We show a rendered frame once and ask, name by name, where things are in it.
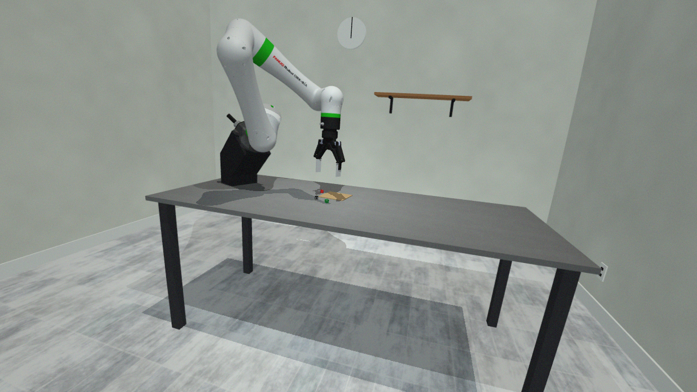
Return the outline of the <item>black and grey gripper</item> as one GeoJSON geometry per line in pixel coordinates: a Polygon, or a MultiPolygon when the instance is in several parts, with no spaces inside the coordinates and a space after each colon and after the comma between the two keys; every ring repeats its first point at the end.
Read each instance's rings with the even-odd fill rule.
{"type": "Polygon", "coordinates": [[[323,139],[319,139],[314,158],[316,158],[316,172],[321,172],[321,159],[326,150],[333,152],[334,158],[337,161],[335,177],[341,177],[341,163],[345,162],[344,154],[341,148],[341,142],[337,142],[337,131],[322,131],[323,139]],[[324,138],[328,137],[328,138],[324,138]]]}

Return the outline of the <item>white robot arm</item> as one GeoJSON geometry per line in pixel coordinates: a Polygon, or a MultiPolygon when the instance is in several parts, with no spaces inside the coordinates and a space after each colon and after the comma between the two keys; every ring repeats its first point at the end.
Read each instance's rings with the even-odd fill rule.
{"type": "Polygon", "coordinates": [[[253,24],[234,19],[217,45],[220,64],[227,74],[241,107],[244,121],[234,123],[233,133],[247,150],[266,153],[276,145],[281,114],[272,105],[263,103],[254,64],[288,86],[313,110],[321,110],[320,127],[324,131],[340,130],[343,94],[338,87],[318,87],[303,75],[264,37],[253,24]]]}

